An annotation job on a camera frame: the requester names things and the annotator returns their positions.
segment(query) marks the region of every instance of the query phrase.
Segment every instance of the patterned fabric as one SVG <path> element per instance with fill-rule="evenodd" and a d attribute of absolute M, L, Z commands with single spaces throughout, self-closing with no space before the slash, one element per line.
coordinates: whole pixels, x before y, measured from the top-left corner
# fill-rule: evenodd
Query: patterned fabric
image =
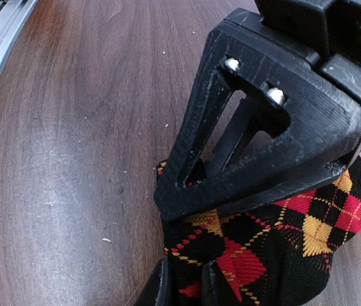
<path fill-rule="evenodd" d="M 272 205 L 162 222 L 177 305 L 201 305 L 202 266 L 211 260 L 241 305 L 302 305 L 326 286 L 333 252 L 361 231 L 361 159 L 333 184 Z"/>

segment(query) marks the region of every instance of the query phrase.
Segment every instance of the brown wooden surface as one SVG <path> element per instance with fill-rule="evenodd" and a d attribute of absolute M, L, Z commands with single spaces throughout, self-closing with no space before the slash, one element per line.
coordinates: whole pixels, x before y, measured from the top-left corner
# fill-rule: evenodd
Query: brown wooden surface
<path fill-rule="evenodd" d="M 40 1 L 0 78 L 0 306 L 132 305 L 162 255 L 152 167 L 237 6 Z M 361 305 L 361 235 L 308 305 Z"/>

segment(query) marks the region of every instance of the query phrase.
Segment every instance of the metal bolt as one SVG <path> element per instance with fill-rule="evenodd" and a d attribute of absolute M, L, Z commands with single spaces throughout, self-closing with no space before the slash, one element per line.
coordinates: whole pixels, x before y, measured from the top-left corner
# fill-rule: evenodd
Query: metal bolt
<path fill-rule="evenodd" d="M 285 101 L 285 94 L 279 88 L 271 88 L 267 91 L 266 96 L 271 100 L 271 102 L 275 105 L 282 106 Z"/>
<path fill-rule="evenodd" d="M 231 72 L 237 72 L 239 69 L 239 61 L 237 61 L 236 59 L 233 59 L 232 57 L 230 59 L 227 59 L 224 62 L 224 65 Z"/>

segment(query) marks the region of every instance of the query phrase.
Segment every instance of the wooden table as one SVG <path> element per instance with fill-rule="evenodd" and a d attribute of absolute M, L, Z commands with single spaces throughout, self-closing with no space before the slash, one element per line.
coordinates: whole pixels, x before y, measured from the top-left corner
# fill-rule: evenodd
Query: wooden table
<path fill-rule="evenodd" d="M 162 256 L 152 168 L 237 6 L 39 2 L 0 78 L 0 306 L 132 305 Z M 361 235 L 308 305 L 361 305 Z"/>

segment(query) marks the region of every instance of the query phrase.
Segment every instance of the silver screw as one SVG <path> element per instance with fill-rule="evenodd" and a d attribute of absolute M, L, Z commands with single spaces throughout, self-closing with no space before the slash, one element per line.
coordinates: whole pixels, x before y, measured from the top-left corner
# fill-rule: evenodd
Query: silver screw
<path fill-rule="evenodd" d="M 239 61 L 237 61 L 236 59 L 233 59 L 232 57 L 230 59 L 227 59 L 224 62 L 224 65 L 231 72 L 237 72 L 239 69 Z"/>
<path fill-rule="evenodd" d="M 286 101 L 283 91 L 276 87 L 269 89 L 266 95 L 273 104 L 278 106 L 282 106 Z"/>

